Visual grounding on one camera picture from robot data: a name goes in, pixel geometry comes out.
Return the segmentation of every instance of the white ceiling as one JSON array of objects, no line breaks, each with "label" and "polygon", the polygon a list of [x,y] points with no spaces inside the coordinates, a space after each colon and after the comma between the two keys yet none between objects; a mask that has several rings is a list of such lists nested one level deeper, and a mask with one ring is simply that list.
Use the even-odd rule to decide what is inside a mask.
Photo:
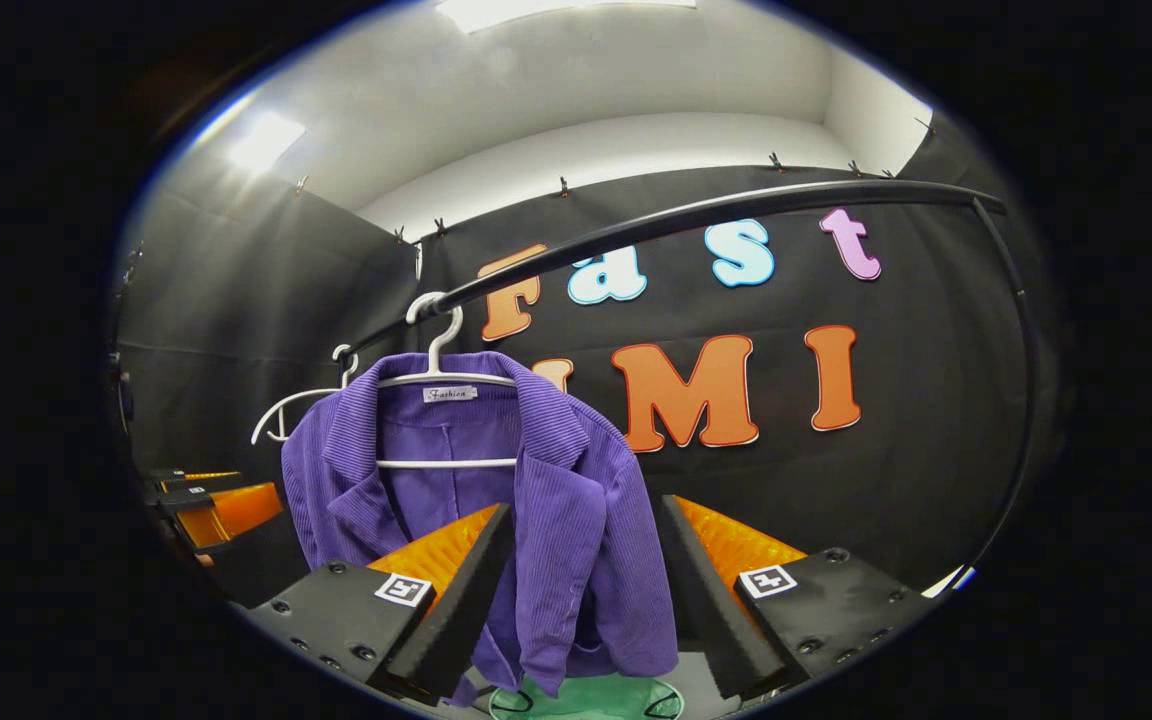
[{"label": "white ceiling", "polygon": [[652,113],[821,123],[829,46],[741,0],[608,5],[462,35],[434,1],[339,31],[251,96],[209,150],[273,109],[306,127],[270,169],[342,209],[482,150],[550,129]]}]

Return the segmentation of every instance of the white wall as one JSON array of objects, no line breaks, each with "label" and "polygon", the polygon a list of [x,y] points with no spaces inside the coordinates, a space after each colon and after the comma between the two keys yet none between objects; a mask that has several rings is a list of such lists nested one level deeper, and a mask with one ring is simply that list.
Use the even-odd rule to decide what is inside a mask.
[{"label": "white wall", "polygon": [[829,107],[824,127],[847,146],[863,172],[893,176],[918,150],[932,108],[840,47],[832,47]]},{"label": "white wall", "polygon": [[403,237],[411,241],[434,232],[435,217],[453,225],[558,192],[559,176],[577,188],[646,173],[771,165],[773,151],[781,164],[805,167],[846,169],[851,159],[828,129],[801,120],[726,113],[613,118],[477,152],[389,191],[358,215],[387,230],[406,227]]}]

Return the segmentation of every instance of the jacket collar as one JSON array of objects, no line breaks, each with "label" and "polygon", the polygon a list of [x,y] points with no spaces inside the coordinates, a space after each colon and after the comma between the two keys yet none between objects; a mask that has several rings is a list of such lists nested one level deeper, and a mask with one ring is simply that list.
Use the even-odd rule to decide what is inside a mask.
[{"label": "jacket collar", "polygon": [[[522,425],[520,456],[571,469],[589,447],[568,397],[553,382],[499,353],[470,353],[439,357],[448,373],[480,373],[511,378],[517,384]],[[329,424],[323,458],[351,483],[376,475],[376,396],[385,378],[424,373],[429,356],[407,353],[382,357],[340,391],[338,410]]]}]

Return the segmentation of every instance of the orange letter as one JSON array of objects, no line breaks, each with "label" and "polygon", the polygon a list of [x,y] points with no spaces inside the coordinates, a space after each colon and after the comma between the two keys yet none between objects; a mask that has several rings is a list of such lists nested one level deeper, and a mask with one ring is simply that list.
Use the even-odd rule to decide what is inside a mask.
[{"label": "orange letter", "polygon": [[664,447],[664,435],[655,430],[655,414],[669,430],[673,442],[687,447],[700,412],[708,408],[708,424],[700,430],[700,444],[707,447],[748,445],[758,439],[758,425],[749,416],[749,386],[745,359],[755,342],[738,334],[711,338],[700,348],[691,381],[682,381],[654,344],[631,344],[612,355],[612,365],[626,373],[630,400],[630,432],[626,442],[634,452],[655,452]]},{"label": "orange letter", "polygon": [[820,409],[812,416],[812,427],[838,430],[861,419],[861,407],[851,397],[851,346],[856,331],[847,325],[824,325],[809,331],[803,342],[817,354],[820,378]]},{"label": "orange letter", "polygon": [[559,357],[559,359],[539,361],[539,363],[531,366],[531,372],[553,382],[559,392],[567,392],[567,378],[570,377],[575,369],[576,366],[573,365],[570,359]]},{"label": "orange letter", "polygon": [[[531,245],[526,250],[508,256],[508,258],[483,265],[483,270],[479,270],[479,278],[492,274],[500,268],[508,268],[509,265],[531,258],[532,255],[544,252],[544,250],[545,245]],[[535,305],[536,301],[540,298],[540,278],[528,278],[525,281],[518,281],[488,295],[488,324],[483,325],[483,340],[508,338],[525,331],[531,325],[531,314],[518,310],[520,297],[528,305]]]}]

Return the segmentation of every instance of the green cloth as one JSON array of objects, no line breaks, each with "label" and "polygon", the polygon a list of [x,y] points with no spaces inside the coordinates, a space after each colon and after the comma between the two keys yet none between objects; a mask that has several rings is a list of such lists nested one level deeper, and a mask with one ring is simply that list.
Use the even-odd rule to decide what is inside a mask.
[{"label": "green cloth", "polygon": [[488,702],[495,720],[675,720],[682,696],[657,679],[567,679],[558,698],[548,697],[531,679],[517,692],[498,688]]}]

